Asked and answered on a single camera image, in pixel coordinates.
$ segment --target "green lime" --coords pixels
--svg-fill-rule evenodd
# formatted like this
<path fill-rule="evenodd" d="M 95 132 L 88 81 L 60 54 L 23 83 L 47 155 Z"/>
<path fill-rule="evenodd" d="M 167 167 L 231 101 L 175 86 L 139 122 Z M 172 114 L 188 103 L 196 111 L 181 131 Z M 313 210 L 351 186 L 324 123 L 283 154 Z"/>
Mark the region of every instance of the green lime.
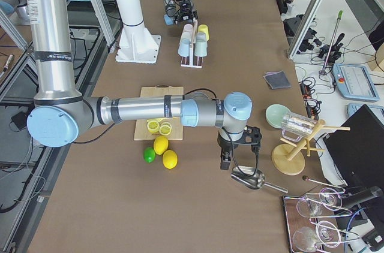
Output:
<path fill-rule="evenodd" d="M 148 163 L 153 162 L 155 160 L 155 158 L 156 158 L 155 150 L 152 147 L 147 147 L 144 150 L 143 157 L 144 157 L 144 160 L 146 162 L 148 162 Z"/>

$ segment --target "blue cable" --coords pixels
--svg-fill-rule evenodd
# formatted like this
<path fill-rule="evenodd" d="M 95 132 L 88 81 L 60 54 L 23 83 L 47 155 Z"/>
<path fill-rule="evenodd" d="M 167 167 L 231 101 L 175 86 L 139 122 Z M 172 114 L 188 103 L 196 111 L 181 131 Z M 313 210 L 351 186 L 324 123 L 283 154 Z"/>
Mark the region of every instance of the blue cable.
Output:
<path fill-rule="evenodd" d="M 357 210 L 357 211 L 350 217 L 350 219 L 349 219 L 349 221 L 348 221 L 347 229 L 346 229 L 347 232 L 349 232 L 349 228 L 350 228 L 350 225 L 351 225 L 353 219 L 354 219 L 354 218 L 356 217 L 356 215 L 357 215 L 360 211 L 362 211 L 363 209 L 365 209 L 365 208 L 364 208 L 364 207 L 363 207 L 363 208 L 360 208 L 359 210 Z M 344 253 L 347 253 L 347 243 L 344 243 Z"/>

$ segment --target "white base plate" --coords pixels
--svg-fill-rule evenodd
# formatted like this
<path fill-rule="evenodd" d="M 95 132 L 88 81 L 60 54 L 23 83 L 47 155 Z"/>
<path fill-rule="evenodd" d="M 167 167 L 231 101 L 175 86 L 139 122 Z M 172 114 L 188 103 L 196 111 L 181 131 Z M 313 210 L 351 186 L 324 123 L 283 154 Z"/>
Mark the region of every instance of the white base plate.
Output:
<path fill-rule="evenodd" d="M 161 36 L 152 35 L 153 39 L 160 47 Z M 146 63 L 155 64 L 157 60 L 158 50 L 147 50 L 145 53 L 133 55 L 132 48 L 120 47 L 116 55 L 117 62 L 132 62 L 132 63 Z"/>

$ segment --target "label on robot arm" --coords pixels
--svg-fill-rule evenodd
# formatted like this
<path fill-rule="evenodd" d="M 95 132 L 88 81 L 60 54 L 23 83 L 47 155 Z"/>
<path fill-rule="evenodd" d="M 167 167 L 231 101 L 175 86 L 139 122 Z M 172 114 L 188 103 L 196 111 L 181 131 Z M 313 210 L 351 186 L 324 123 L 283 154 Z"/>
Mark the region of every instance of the label on robot arm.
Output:
<path fill-rule="evenodd" d="M 29 11 L 29 21 L 32 24 L 40 23 L 40 15 L 39 15 L 39 4 L 38 0 L 27 0 L 28 3 L 28 11 Z"/>

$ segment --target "table surface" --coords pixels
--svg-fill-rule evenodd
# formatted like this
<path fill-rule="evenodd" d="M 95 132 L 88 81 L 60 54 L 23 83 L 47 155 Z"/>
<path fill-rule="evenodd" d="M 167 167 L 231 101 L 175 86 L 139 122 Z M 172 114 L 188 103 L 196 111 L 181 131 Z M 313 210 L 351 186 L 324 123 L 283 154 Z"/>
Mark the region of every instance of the table surface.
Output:
<path fill-rule="evenodd" d="M 110 55 L 94 96 L 137 97 L 142 86 L 211 88 L 220 98 L 233 91 L 253 100 L 248 124 L 260 128 L 260 169 L 266 180 L 301 195 L 314 185 L 301 174 L 286 176 L 272 164 L 281 131 L 265 120 L 266 108 L 284 104 L 304 114 L 295 67 L 275 0 L 194 0 L 199 22 L 209 26 L 208 57 L 202 69 L 182 68 L 177 55 L 182 27 L 162 22 L 162 0 L 141 0 L 145 25 L 162 36 L 155 65 L 122 64 Z M 284 70 L 291 89 L 270 90 L 265 71 Z M 281 194 L 253 191 L 219 169 L 217 128 L 184 128 L 171 141 L 179 156 L 173 170 L 161 158 L 142 158 L 150 141 L 133 141 L 135 122 L 124 122 L 99 141 L 72 145 L 28 252 L 286 252 Z M 94 128 L 79 140 L 89 140 Z M 254 165 L 249 147 L 239 147 L 241 165 Z M 318 157 L 303 174 L 322 179 Z"/>
<path fill-rule="evenodd" d="M 308 7 L 309 1 L 310 0 L 294 0 L 292 12 L 290 12 L 289 14 L 283 14 L 281 16 L 281 19 L 284 20 L 286 18 L 295 17 L 298 14 L 304 14 L 305 10 Z M 375 53 L 375 49 L 372 45 L 370 45 L 370 41 L 367 35 L 364 33 L 364 30 L 359 25 L 356 17 L 353 15 L 352 10 L 349 8 L 345 0 L 322 1 L 318 11 L 316 12 L 316 22 L 311 24 L 311 27 L 318 32 L 317 37 L 325 37 L 324 43 L 329 44 L 329 41 L 332 37 L 332 33 L 334 31 L 334 26 L 336 24 L 336 18 L 339 10 L 343 11 L 343 15 L 338 27 L 337 36 L 342 32 L 345 33 L 345 38 L 342 40 L 342 43 L 344 43 L 344 46 L 348 45 L 347 48 L 349 50 L 345 51 L 347 53 L 342 56 L 337 61 L 337 63 L 361 64 L 367 68 L 370 74 L 373 74 L 371 78 L 374 83 L 383 83 L 384 73 L 379 71 L 371 71 L 367 63 L 368 61 L 374 63 L 374 61 L 372 60 L 374 59 L 373 55 Z M 352 52 L 350 50 L 358 50 L 364 54 Z M 330 76 L 321 77 L 321 80 L 319 78 L 318 73 L 321 67 L 319 65 L 309 64 L 311 58 L 317 56 L 316 53 L 318 51 L 319 49 L 314 49 L 313 54 L 311 55 L 308 54 L 311 52 L 307 50 L 305 52 L 306 54 L 296 55 L 294 58 L 294 62 L 299 81 L 308 76 L 312 76 L 315 78 L 316 84 L 318 84 L 318 86 L 316 86 L 315 88 L 317 94 L 314 94 L 314 97 L 323 102 L 321 104 L 321 112 L 319 114 L 319 117 L 324 119 L 328 125 L 339 126 L 342 125 L 348 119 L 347 105 L 349 103 L 365 103 L 377 106 L 384 106 L 384 86 L 376 86 L 376 90 L 379 93 L 381 99 L 375 103 L 359 102 L 344 99 L 337 89 L 334 93 L 332 93 L 334 90 L 325 86 L 330 86 L 332 84 L 330 83 Z M 316 138 L 320 137 L 323 133 L 324 131 L 320 132 L 316 136 Z M 325 144 L 322 139 L 319 139 L 319 145 L 322 148 L 325 148 Z M 322 164 L 323 174 L 327 178 L 327 180 L 332 182 L 334 185 L 341 184 L 342 181 L 340 180 L 338 173 L 335 171 L 334 162 L 328 151 L 322 154 L 320 161 Z M 371 222 L 368 222 L 367 224 L 354 227 L 353 230 L 359 233 L 360 235 L 364 235 L 369 232 L 372 227 L 373 226 Z M 363 241 L 359 240 L 351 242 L 351 246 L 355 252 L 359 252 L 363 247 L 365 247 L 365 244 L 363 243 Z"/>

